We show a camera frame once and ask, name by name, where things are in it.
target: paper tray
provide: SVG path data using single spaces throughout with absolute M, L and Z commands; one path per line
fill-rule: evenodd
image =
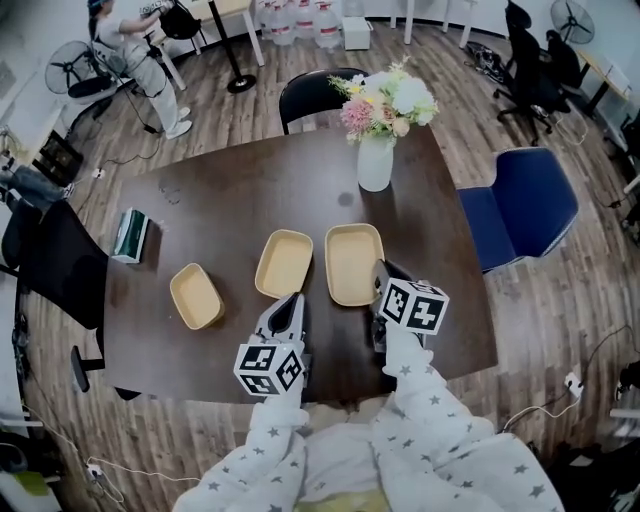
M 377 297 L 373 271 L 384 260 L 378 230 L 370 224 L 335 226 L 325 238 L 327 283 L 342 306 L 366 306 Z
M 313 256 L 313 241 L 296 231 L 280 229 L 267 241 L 256 271 L 260 293 L 281 299 L 302 290 Z
M 190 263 L 171 280 L 171 296 L 189 329 L 208 327 L 224 314 L 224 304 L 204 269 Z

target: plug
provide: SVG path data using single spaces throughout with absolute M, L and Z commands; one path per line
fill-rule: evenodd
M 571 372 L 564 378 L 564 385 L 569 388 L 569 392 L 576 398 L 582 396 L 584 386 L 582 385 L 582 381 L 576 377 L 575 373 Z
M 87 464 L 87 475 L 89 480 L 95 482 L 103 475 L 102 468 L 97 464 Z

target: blue chair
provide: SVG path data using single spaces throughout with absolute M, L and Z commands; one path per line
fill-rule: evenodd
M 491 187 L 459 190 L 483 272 L 539 258 L 553 249 L 578 214 L 578 200 L 546 148 L 505 151 Z

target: green tissue box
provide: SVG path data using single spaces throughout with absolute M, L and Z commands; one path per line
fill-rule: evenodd
M 149 217 L 129 208 L 122 214 L 112 258 L 122 263 L 140 263 Z

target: star-patterned sleeve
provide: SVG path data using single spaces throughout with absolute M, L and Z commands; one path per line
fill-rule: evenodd
M 236 448 L 184 493 L 173 512 L 291 512 L 302 486 L 309 419 L 300 408 L 302 381 L 284 396 L 257 404 L 244 446 Z
M 396 392 L 372 422 L 376 460 L 393 510 L 548 511 L 560 499 L 531 451 L 495 435 L 431 366 L 418 338 L 387 326 L 383 371 Z

